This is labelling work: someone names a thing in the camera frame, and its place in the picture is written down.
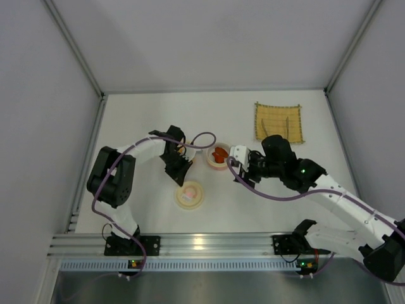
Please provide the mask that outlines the orange lunch box bowl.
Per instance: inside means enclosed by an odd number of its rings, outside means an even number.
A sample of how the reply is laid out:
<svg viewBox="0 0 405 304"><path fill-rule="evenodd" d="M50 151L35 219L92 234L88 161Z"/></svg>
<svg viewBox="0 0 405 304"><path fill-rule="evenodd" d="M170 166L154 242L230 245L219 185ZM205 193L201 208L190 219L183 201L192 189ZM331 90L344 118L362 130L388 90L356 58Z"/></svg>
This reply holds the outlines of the orange lunch box bowl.
<svg viewBox="0 0 405 304"><path fill-rule="evenodd" d="M189 162L195 162L196 154L198 150L195 148L189 148L186 146L179 145L178 146L178 153L183 156Z"/></svg>

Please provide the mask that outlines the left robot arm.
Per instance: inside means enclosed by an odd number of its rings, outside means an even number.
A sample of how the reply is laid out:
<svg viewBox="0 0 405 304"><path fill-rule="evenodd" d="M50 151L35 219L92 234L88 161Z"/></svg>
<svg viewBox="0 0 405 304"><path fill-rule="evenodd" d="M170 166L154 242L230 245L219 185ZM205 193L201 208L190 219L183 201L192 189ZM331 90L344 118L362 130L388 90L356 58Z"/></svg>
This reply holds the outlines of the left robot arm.
<svg viewBox="0 0 405 304"><path fill-rule="evenodd" d="M165 163L165 173L183 186L192 162L180 154L184 132L174 125L166 132L153 130L135 144L121 148L105 146L99 151L87 181L87 190L93 195L92 211L112 225L112 236L122 241L139 242L139 225L130 211L130 197L135 166L153 158Z"/></svg>

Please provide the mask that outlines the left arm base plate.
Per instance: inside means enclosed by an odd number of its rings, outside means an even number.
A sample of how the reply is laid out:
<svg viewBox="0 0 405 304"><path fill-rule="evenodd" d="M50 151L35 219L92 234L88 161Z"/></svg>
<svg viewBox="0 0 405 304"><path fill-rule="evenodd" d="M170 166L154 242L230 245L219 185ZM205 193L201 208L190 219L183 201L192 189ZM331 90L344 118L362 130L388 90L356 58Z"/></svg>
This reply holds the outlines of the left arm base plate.
<svg viewBox="0 0 405 304"><path fill-rule="evenodd" d="M139 239L145 249L147 256L159 256L161 237L152 235L141 235ZM107 237L104 247L104 256L107 257L129 257L142 256L141 247L132 239L125 239L114 234Z"/></svg>

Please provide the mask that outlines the red chicken drumstick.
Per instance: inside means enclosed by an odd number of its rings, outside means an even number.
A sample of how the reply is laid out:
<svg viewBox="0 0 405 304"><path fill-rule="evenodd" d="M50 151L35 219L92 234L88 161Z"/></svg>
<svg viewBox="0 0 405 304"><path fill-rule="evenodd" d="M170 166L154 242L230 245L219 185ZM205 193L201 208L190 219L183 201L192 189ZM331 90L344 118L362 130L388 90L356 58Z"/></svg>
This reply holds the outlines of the red chicken drumstick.
<svg viewBox="0 0 405 304"><path fill-rule="evenodd" d="M211 154L214 158L214 162L217 164L221 164L225 162L225 158L221 157L220 155L216 154L215 152L212 152Z"/></svg>

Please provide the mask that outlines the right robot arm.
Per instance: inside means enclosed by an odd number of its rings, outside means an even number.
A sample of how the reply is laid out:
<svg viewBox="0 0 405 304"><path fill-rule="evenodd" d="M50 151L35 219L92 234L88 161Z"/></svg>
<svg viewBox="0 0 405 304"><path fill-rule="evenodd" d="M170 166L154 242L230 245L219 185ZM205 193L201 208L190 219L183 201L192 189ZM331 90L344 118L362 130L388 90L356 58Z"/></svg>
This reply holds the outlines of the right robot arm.
<svg viewBox="0 0 405 304"><path fill-rule="evenodd" d="M288 140L280 135L261 142L263 151L232 146L227 159L235 181L273 201L308 198L335 215L349 230L334 229L315 220L303 220L291 238L302 251L327 250L360 263L375 277L396 284L404 268L404 221L396 220L367 205L344 189L327 171L310 159L298 158ZM262 179L277 178L297 195L276 197L254 187Z"/></svg>

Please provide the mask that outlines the orange fried chicken wing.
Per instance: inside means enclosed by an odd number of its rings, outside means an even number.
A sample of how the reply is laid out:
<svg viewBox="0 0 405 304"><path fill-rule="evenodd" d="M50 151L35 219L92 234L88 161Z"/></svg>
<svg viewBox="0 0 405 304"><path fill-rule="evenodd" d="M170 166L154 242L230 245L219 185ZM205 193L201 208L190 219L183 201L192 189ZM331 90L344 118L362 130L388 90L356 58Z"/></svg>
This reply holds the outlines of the orange fried chicken wing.
<svg viewBox="0 0 405 304"><path fill-rule="evenodd" d="M215 153L220 155L221 157L224 157L224 158L228 157L228 152L224 148L222 148L220 146L217 146L215 148Z"/></svg>

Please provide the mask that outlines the cream lid pink valve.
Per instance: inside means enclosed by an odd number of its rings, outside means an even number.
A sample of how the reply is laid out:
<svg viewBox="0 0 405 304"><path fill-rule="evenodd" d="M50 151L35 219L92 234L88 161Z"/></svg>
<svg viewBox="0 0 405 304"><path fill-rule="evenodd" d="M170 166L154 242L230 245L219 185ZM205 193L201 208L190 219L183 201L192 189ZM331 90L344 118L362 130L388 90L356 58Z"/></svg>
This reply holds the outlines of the cream lid pink valve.
<svg viewBox="0 0 405 304"><path fill-rule="evenodd" d="M204 201L204 190L196 181L184 182L182 187L177 187L174 193L174 202L184 210L195 210Z"/></svg>

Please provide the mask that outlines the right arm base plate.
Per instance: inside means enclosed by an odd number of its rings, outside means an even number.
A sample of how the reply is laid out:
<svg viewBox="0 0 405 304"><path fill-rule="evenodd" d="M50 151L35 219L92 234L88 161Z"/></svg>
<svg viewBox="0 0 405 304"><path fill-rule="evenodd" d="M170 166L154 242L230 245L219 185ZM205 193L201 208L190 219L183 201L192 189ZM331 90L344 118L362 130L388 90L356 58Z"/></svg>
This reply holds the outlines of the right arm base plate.
<svg viewBox="0 0 405 304"><path fill-rule="evenodd" d="M304 240L295 238L292 234L275 234L271 237L273 241L273 250L276 255L320 255L330 254L330 251L324 249L315 249L309 246Z"/></svg>

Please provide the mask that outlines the steel food tongs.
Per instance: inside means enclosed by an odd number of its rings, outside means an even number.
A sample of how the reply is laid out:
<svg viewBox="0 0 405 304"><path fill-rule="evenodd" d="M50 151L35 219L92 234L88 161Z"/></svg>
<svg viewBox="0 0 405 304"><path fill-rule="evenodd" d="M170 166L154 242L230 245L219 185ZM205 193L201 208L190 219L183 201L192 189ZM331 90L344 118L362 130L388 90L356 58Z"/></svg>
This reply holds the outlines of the steel food tongs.
<svg viewBox="0 0 405 304"><path fill-rule="evenodd" d="M260 124L266 136L280 135L284 139L289 139L289 117L262 118Z"/></svg>

